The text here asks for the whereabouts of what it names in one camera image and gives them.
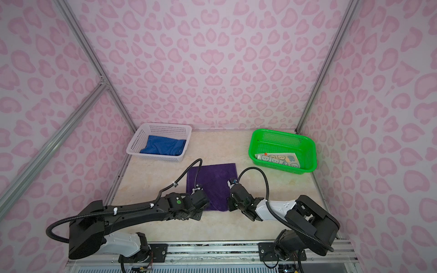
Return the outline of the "purple towel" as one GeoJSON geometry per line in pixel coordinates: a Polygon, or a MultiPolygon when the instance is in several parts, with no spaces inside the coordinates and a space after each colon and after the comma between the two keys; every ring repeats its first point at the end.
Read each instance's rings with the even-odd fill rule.
{"type": "Polygon", "coordinates": [[[210,201],[207,210],[228,211],[227,199],[231,195],[228,181],[238,176],[236,164],[202,166],[195,181],[197,169],[198,167],[192,167],[187,173],[186,193],[191,194],[195,185],[199,184],[210,201]]]}

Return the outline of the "patterned towel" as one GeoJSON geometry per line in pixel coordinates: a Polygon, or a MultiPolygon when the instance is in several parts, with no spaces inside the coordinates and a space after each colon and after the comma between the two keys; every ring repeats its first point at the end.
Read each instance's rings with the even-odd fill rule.
{"type": "Polygon", "coordinates": [[[300,162],[295,153],[261,153],[255,155],[256,159],[263,162],[280,164],[288,167],[300,168],[300,162]]]}

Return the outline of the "blue towel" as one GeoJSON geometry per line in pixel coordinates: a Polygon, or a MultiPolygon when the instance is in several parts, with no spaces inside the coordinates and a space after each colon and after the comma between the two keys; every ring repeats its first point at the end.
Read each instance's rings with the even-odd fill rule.
{"type": "Polygon", "coordinates": [[[180,156],[185,148],[185,139],[173,139],[162,136],[150,135],[141,154],[180,156]]]}

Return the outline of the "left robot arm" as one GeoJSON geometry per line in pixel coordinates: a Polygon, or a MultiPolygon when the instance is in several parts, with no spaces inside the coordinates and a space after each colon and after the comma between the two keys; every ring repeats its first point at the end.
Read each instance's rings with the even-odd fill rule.
{"type": "Polygon", "coordinates": [[[118,254],[123,262],[145,262],[152,256],[144,233],[121,232],[122,229],[146,222],[188,220],[199,221],[209,198],[203,190],[191,195],[169,193],[153,203],[143,202],[123,206],[104,206],[93,201],[69,223],[69,253],[71,260],[96,253],[118,254]]]}

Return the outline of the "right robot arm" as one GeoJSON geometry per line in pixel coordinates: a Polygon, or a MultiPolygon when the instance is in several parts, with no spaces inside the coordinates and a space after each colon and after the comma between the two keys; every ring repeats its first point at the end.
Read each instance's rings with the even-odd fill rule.
{"type": "Polygon", "coordinates": [[[273,242],[274,254],[280,260],[297,256],[299,250],[305,249],[319,256],[333,252],[332,244],[340,224],[310,197],[301,195],[291,201],[268,201],[254,198],[239,183],[229,187],[230,211],[238,209],[251,221],[278,221],[287,227],[273,242]]]}

